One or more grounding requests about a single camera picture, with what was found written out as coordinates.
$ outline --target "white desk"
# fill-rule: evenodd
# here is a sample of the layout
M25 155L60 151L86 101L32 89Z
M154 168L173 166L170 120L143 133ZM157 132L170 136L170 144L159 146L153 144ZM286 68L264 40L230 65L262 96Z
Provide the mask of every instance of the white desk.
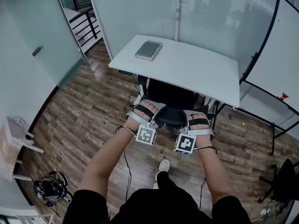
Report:
M163 43L153 61L135 57L136 51L147 40ZM237 61L200 47L137 35L112 60L109 67L173 84L239 107Z

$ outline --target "door handle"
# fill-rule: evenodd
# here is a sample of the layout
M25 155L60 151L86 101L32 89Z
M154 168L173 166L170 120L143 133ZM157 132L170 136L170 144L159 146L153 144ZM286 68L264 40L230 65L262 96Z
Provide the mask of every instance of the door handle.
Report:
M43 46L39 46L38 48L36 48L35 51L32 53L32 55L36 56L41 51L42 48Z

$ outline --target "frosted glass partition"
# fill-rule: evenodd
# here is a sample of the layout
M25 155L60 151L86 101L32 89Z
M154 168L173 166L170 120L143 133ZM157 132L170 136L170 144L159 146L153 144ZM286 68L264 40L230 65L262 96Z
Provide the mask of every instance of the frosted glass partition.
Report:
M5 0L5 3L30 52L43 46L35 56L38 64L57 85L63 85L84 59L58 0Z
M276 0L180 1L178 40L237 60L240 74L259 51L276 4Z
M115 57L137 34L175 38L175 0L94 0Z

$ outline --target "hand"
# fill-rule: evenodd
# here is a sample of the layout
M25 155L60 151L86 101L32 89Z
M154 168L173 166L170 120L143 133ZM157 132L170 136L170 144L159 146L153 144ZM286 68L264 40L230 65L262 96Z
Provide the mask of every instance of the hand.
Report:
M193 115L188 115L188 120L192 119L206 119L205 115L203 114L193 114ZM209 129L209 125L192 125L190 126L191 130L201 130L201 129ZM198 135L196 137L196 142L195 142L196 147L202 147L202 146L212 146L211 141L210 141L210 135Z
M140 105L143 105L144 107L148 108L154 114L158 111L158 109L154 105L150 104L149 102L142 101L140 103ZM137 114L140 118L142 118L142 119L144 119L146 121L150 121L150 117L147 116L142 111L134 109L133 112L135 114ZM131 130L136 131L136 132L138 131L139 125L140 125L140 123L138 123L135 119L131 118L130 116L128 117L128 120L125 123L126 127L130 128Z

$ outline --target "doorway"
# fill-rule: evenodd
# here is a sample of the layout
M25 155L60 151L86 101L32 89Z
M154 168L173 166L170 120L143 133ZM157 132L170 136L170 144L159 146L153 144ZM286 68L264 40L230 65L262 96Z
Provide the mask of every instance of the doorway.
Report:
M84 54L103 38L93 0L59 0L67 22Z

